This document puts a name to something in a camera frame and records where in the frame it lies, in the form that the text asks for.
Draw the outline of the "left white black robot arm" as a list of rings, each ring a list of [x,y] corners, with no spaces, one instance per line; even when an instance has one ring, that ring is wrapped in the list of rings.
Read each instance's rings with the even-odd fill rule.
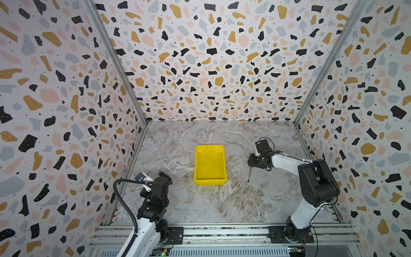
[[[134,215],[121,197],[118,184],[132,183],[143,186],[140,197],[144,198],[142,206]],[[135,179],[117,179],[113,184],[116,198],[132,219],[133,229],[126,242],[117,254],[119,257],[148,257],[159,244],[168,242],[168,222],[163,218],[169,205],[169,186],[172,178],[160,171],[158,177],[151,179],[141,172]]]

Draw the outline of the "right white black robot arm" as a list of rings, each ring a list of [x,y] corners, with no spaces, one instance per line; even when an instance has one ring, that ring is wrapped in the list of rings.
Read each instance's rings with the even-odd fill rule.
[[[317,213],[332,201],[338,199],[340,189],[323,159],[305,160],[279,151],[264,156],[250,154],[248,166],[270,171],[272,168],[286,170],[298,176],[302,200],[296,211],[287,218],[282,232],[275,236],[291,243],[298,243],[310,231],[311,223]]]

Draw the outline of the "yellow plastic bin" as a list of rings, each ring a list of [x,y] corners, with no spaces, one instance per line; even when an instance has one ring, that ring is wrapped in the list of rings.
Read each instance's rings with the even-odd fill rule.
[[[194,182],[197,186],[224,185],[227,181],[225,147],[199,145],[195,148]]]

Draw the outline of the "left green circuit board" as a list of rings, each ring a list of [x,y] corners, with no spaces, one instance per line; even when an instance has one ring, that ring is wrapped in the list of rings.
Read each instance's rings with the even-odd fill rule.
[[[156,248],[152,251],[151,257],[168,257],[170,255],[169,248]]]

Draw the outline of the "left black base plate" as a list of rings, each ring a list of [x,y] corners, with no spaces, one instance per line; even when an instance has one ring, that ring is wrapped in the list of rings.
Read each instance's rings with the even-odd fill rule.
[[[184,227],[168,227],[160,230],[160,245],[181,245],[184,239]]]

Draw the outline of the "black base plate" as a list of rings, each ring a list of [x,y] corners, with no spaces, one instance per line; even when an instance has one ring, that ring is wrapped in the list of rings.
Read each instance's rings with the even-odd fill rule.
[[[297,230],[294,234],[286,232],[286,226],[269,226],[268,237],[272,244],[314,243],[310,228]]]
[[[160,245],[181,245],[184,239],[184,227],[168,227],[160,230]]]

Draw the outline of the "aluminium mounting rail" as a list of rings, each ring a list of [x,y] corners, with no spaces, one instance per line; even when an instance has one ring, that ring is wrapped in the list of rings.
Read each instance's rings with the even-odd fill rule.
[[[314,243],[272,244],[269,226],[280,224],[172,224],[184,227],[181,245],[169,248],[169,257],[289,257],[287,248],[303,246],[306,257],[365,257],[365,250],[348,223],[319,223],[310,227]]]

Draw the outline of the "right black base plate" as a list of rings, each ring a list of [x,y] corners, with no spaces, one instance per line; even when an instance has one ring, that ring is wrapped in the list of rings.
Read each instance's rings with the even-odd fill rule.
[[[297,230],[294,234],[286,232],[286,226],[269,226],[268,237],[272,244],[314,243],[310,228]]]

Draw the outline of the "right aluminium corner post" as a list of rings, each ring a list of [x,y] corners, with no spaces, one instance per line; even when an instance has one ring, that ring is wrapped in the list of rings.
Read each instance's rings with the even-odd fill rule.
[[[358,0],[356,1],[352,12],[350,13],[350,16],[348,18],[348,21],[345,24],[345,27],[342,29],[340,36],[338,37],[336,44],[333,46],[331,49],[331,52],[326,59],[323,67],[320,69],[320,73],[317,76],[311,90],[307,94],[307,97],[305,101],[303,102],[302,107],[300,108],[295,120],[293,121],[293,125],[295,127],[298,126],[298,124],[301,122],[303,119],[303,116],[305,114],[305,111],[308,109],[311,100],[314,98],[315,93],[318,91],[320,88],[324,78],[326,77],[328,71],[331,69],[333,63],[336,61],[337,57],[339,56],[339,52],[342,50],[348,36],[351,34],[356,22],[359,20],[362,12],[367,6],[367,1],[366,0]]]

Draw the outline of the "aluminium corner post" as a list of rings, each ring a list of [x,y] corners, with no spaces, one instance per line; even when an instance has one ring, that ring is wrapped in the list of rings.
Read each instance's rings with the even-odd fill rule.
[[[308,109],[311,100],[314,98],[315,93],[318,91],[320,88],[324,78],[326,77],[328,71],[331,69],[333,63],[336,61],[337,57],[339,56],[339,52],[342,50],[348,36],[351,34],[356,22],[359,20],[362,12],[367,6],[367,1],[366,0],[358,0],[356,1],[352,12],[350,13],[350,16],[348,18],[348,21],[345,24],[345,27],[342,29],[340,36],[338,37],[336,44],[333,46],[331,49],[331,52],[326,59],[323,67],[320,69],[320,73],[317,76],[311,90],[307,94],[307,97],[305,101],[303,102],[302,107],[300,108],[295,120],[293,121],[293,125],[295,127],[298,126],[298,124],[301,122],[303,119],[303,116],[305,114],[305,111]]]
[[[143,111],[140,108],[138,99],[135,95],[135,92],[133,91],[133,88],[130,84],[130,81],[127,78],[126,72],[118,58],[118,55],[116,53],[116,50],[114,48],[114,46],[112,45],[111,41],[110,41],[110,37],[109,34],[104,26],[104,22],[102,21],[102,19],[100,18],[100,15],[97,11],[97,8],[95,6],[94,1],[92,0],[84,0],[83,1],[85,4],[85,8],[87,9],[89,15],[91,16],[91,21],[93,22],[93,24],[95,25],[96,31],[98,32],[98,34],[101,37],[102,43],[104,45],[104,47],[107,50],[107,53],[111,59],[111,61],[113,62],[113,66],[116,69],[125,89],[127,94],[130,97],[130,101],[133,104],[134,108],[136,109],[139,121],[142,123],[143,127],[146,127],[148,122],[147,119],[145,118]]]

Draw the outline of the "left aluminium corner post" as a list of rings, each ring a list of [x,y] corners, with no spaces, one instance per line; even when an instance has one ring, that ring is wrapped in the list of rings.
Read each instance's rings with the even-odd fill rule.
[[[96,31],[98,32],[98,34],[101,37],[102,43],[104,45],[104,47],[107,50],[107,53],[111,59],[111,61],[113,62],[113,66],[116,69],[125,89],[127,94],[130,97],[130,101],[133,104],[134,108],[136,109],[139,121],[142,123],[143,127],[146,127],[148,122],[147,119],[145,118],[143,111],[140,108],[138,99],[135,95],[135,92],[133,91],[133,88],[130,84],[130,81],[127,78],[126,72],[118,58],[118,55],[116,53],[116,50],[114,48],[114,46],[112,45],[111,41],[110,41],[110,37],[109,34],[104,26],[104,22],[102,21],[102,19],[100,18],[100,15],[97,11],[97,8],[95,6],[94,1],[92,0],[84,0],[83,1],[85,4],[85,8],[87,9],[89,15],[91,16],[91,21],[93,22],[93,24],[95,25]]]

